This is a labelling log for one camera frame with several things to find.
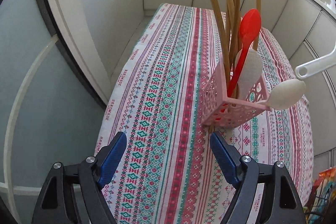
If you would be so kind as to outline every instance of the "table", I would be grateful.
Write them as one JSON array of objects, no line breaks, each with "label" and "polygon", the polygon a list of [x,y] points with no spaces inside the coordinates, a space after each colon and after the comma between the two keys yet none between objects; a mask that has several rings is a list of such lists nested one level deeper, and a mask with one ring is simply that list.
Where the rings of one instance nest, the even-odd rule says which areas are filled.
[{"label": "table", "polygon": [[[220,223],[234,188],[225,181],[200,122],[202,89],[220,51],[212,10],[172,4],[158,8],[134,47],[95,150],[118,131],[127,134],[124,157],[103,189],[118,223]],[[258,52],[269,91],[295,78],[280,45],[264,28]],[[263,112],[222,133],[242,155],[266,164],[283,161],[305,204],[314,157],[305,96],[290,109]]]}]

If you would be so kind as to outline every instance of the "blue gripper pad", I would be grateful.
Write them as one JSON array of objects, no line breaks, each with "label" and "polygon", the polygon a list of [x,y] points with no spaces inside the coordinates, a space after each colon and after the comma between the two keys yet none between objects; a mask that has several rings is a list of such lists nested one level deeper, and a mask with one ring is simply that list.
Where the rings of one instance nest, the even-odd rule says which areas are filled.
[{"label": "blue gripper pad", "polygon": [[[100,178],[97,182],[100,189],[103,189],[106,184],[109,184],[112,181],[113,175],[116,172],[118,164],[126,149],[127,138],[125,133],[121,132],[119,138],[113,145],[112,143],[114,142],[114,139],[116,137],[118,138],[118,136],[116,135],[111,141],[110,145],[112,147],[110,148],[110,151],[108,152],[106,158],[100,166]],[[100,152],[103,152],[102,150],[104,148],[108,148],[110,145],[103,147]]]},{"label": "blue gripper pad", "polygon": [[241,179],[239,178],[240,172],[240,164],[237,162],[237,159],[233,159],[233,157],[237,157],[235,153],[239,152],[236,150],[233,151],[231,147],[232,145],[228,145],[226,143],[227,148],[225,148],[220,138],[213,132],[210,136],[210,148],[218,162],[220,169],[229,184],[232,184],[235,189],[238,189]]}]

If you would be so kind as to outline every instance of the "white door frame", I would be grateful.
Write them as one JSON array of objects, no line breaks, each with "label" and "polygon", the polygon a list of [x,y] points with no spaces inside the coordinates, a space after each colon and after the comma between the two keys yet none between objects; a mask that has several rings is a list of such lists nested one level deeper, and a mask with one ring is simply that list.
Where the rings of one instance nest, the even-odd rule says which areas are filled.
[{"label": "white door frame", "polygon": [[108,104],[112,86],[92,40],[81,0],[48,0],[56,24],[98,96]]}]

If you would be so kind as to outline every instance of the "red spoon head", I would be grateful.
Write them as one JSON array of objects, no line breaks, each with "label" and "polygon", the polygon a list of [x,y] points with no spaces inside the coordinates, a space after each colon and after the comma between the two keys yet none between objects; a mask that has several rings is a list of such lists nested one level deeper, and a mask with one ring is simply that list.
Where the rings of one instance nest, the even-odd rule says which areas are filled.
[{"label": "red spoon head", "polygon": [[249,47],[259,35],[261,29],[261,16],[257,9],[248,11],[241,20],[239,35],[243,41],[243,47]]}]

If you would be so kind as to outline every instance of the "red spoon handle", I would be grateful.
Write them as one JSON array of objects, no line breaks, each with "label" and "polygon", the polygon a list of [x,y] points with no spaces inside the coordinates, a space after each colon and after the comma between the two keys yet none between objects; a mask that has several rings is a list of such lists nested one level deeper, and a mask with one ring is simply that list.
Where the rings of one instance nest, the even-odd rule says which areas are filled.
[{"label": "red spoon handle", "polygon": [[240,76],[240,74],[243,70],[243,67],[244,67],[244,63],[245,63],[245,59],[246,59],[248,51],[249,51],[249,48],[246,48],[246,47],[243,47],[242,50],[241,50],[241,54],[240,54],[237,66],[235,68],[232,79],[230,81],[229,88],[227,89],[227,96],[228,97],[232,96],[233,91],[234,91],[234,89],[237,85],[239,76]]}]

